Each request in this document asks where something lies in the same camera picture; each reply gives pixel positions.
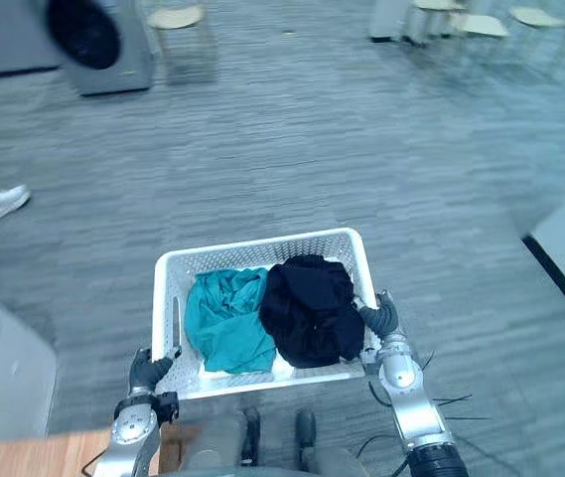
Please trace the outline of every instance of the gray carpet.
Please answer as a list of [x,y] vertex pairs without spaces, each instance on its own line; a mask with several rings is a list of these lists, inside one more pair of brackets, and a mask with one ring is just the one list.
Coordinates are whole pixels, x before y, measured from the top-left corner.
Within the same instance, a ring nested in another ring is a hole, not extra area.
[[[512,27],[493,64],[474,40],[457,65],[451,40],[372,44],[370,11],[213,1],[216,49],[175,34],[179,76],[159,70],[147,92],[79,98],[63,72],[0,79],[0,185],[34,191],[0,222],[0,301],[59,353],[51,432],[109,422],[150,342],[163,252],[350,226],[419,352],[436,350],[431,394],[474,393],[447,415],[493,418],[452,421],[472,475],[565,475],[565,299],[519,240],[565,198],[565,63],[546,66],[559,34],[523,62]],[[325,444],[393,431],[362,380],[182,415],[249,404],[273,465],[292,465],[300,406]],[[376,442],[363,460],[386,475],[399,449]]]

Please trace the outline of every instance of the washing machine door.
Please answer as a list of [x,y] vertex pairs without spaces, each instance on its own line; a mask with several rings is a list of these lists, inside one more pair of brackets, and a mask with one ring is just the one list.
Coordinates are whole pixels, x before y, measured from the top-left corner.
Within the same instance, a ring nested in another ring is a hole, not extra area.
[[58,47],[85,67],[105,70],[121,54],[116,25],[92,0],[50,0],[46,23]]

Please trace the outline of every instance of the wooden table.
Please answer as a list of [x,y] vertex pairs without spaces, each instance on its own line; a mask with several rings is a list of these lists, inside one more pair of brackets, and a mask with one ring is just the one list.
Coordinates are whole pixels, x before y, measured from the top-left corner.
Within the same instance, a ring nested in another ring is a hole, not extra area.
[[[161,447],[150,463],[150,475],[177,471],[194,426],[164,424]],[[45,439],[0,442],[0,477],[77,477],[81,468],[107,447],[110,430],[54,435]],[[95,464],[86,471],[92,474]]]

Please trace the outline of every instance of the laundry basket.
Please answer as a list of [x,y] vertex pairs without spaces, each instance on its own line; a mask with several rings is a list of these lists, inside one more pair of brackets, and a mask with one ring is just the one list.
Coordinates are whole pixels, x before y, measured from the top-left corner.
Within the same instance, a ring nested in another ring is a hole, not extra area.
[[[152,358],[170,356],[177,345],[181,345],[183,354],[159,383],[157,392],[177,391],[181,399],[191,399],[363,376],[359,359],[321,368],[296,369],[279,354],[269,373],[210,373],[205,371],[203,357],[185,335],[182,319],[197,273],[222,268],[270,268],[292,256],[308,253],[341,262],[351,276],[355,294],[374,305],[363,243],[353,229],[189,248],[161,256],[154,275]],[[364,347],[376,349],[378,344],[378,338],[366,329]]]

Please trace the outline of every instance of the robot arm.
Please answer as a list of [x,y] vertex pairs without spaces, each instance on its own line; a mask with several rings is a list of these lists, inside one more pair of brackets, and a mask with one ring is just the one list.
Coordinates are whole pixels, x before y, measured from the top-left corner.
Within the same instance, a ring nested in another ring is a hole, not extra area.
[[154,394],[172,363],[169,358],[150,362],[149,349],[136,353],[130,369],[128,397],[116,407],[110,444],[93,477],[147,477],[150,460],[159,448],[161,424],[178,417],[176,393]]
[[468,477],[443,415],[425,393],[423,371],[412,357],[390,296],[386,291],[377,296],[379,309],[365,306],[358,298],[355,305],[365,324],[382,341],[376,355],[381,363],[379,381],[390,397],[412,476]]

